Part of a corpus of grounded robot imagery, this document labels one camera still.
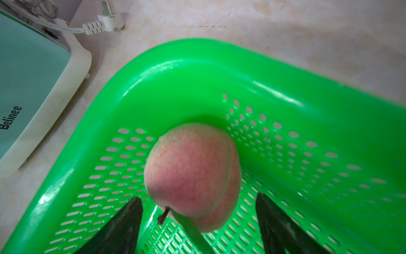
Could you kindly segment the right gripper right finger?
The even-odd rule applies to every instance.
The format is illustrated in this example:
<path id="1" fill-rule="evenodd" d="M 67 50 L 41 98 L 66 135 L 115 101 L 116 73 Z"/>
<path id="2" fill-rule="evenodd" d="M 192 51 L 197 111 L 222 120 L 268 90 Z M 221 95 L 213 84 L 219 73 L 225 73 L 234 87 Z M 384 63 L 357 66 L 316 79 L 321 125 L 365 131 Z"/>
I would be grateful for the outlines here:
<path id="1" fill-rule="evenodd" d="M 255 210 L 266 254 L 327 254 L 268 196 L 258 193 Z"/>

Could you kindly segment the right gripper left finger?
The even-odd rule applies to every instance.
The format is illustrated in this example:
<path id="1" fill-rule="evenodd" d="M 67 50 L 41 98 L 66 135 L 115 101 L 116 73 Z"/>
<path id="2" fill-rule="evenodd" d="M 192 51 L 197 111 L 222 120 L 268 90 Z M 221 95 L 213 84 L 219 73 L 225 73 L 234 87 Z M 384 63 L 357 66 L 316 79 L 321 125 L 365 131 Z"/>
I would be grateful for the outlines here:
<path id="1" fill-rule="evenodd" d="M 131 198 L 77 254 L 135 253 L 143 216 L 142 200 Z"/>

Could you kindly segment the pink peach front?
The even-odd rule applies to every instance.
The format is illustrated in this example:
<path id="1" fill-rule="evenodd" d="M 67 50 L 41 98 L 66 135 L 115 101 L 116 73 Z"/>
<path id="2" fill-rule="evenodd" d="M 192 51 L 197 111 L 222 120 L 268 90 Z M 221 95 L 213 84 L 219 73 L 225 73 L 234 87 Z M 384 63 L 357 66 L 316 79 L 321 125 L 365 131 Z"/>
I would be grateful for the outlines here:
<path id="1" fill-rule="evenodd" d="M 187 123 L 164 134 L 144 169 L 149 197 L 163 211 L 162 225 L 174 213 L 201 233 L 222 228 L 234 212 L 242 185 L 238 151 L 223 130 Z"/>

